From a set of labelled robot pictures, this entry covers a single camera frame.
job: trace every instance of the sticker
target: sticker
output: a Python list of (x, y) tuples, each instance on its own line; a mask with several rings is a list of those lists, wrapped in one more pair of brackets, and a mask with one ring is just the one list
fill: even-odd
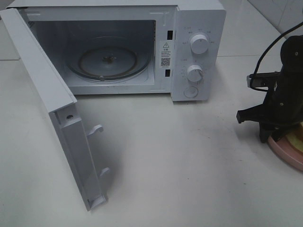
[(160, 68), (171, 68), (174, 42), (172, 40), (160, 41)]

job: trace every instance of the black cable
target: black cable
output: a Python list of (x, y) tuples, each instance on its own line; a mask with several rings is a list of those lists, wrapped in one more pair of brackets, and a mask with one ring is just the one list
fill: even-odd
[(258, 72), (258, 69), (259, 69), (259, 66), (261, 64), (261, 61), (263, 60), (263, 58), (265, 57), (265, 55), (267, 54), (267, 52), (281, 39), (283, 38), (285, 35), (287, 35), (288, 33), (296, 30), (297, 28), (301, 27), (303, 25), (303, 22), (297, 24), (296, 26), (292, 27), (291, 29), (287, 30), (286, 32), (283, 32), (277, 39), (275, 39), (269, 46), (268, 48), (263, 52), (263, 54), (261, 55), (261, 57), (259, 58), (258, 60), (258, 63), (256, 65), (256, 68), (255, 68), (255, 71), (252, 75), (252, 77), (250, 78), (250, 88), (253, 89), (253, 90), (256, 90), (256, 91), (265, 91), (267, 92), (267, 90), (265, 89), (260, 89), (260, 88), (256, 88), (256, 87), (253, 87), (252, 85), (252, 82), (254, 80), (254, 77), (255, 75), (257, 74)]

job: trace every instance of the tiled wall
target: tiled wall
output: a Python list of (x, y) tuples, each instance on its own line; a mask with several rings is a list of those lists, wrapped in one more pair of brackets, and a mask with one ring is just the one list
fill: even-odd
[[(248, 0), (266, 19), (284, 32), (303, 21), (303, 0)], [(291, 33), (303, 35), (303, 27)]]

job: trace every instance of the white table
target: white table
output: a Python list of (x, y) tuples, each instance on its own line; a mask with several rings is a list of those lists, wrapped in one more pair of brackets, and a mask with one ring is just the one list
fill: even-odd
[[(112, 169), (109, 201), (91, 212), (22, 63), (13, 48), (11, 61), (0, 54), (1, 227), (302, 226), (303, 174), (259, 142), (257, 123), (236, 120), (237, 110), (263, 101), (246, 76), (279, 34), (245, 0), (222, 3), (209, 101), (77, 96), (85, 126), (104, 126), (91, 147)], [(0, 50), (10, 45), (4, 34), (0, 26)], [(280, 70), (280, 44), (260, 72)]]

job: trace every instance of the timer knob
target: timer knob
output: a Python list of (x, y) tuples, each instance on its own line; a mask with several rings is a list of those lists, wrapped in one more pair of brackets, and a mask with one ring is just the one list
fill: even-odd
[(209, 40), (204, 34), (194, 35), (190, 40), (190, 48), (193, 53), (202, 54), (207, 51)]
[(198, 82), (203, 78), (203, 71), (199, 65), (191, 65), (187, 69), (187, 79), (190, 82)]

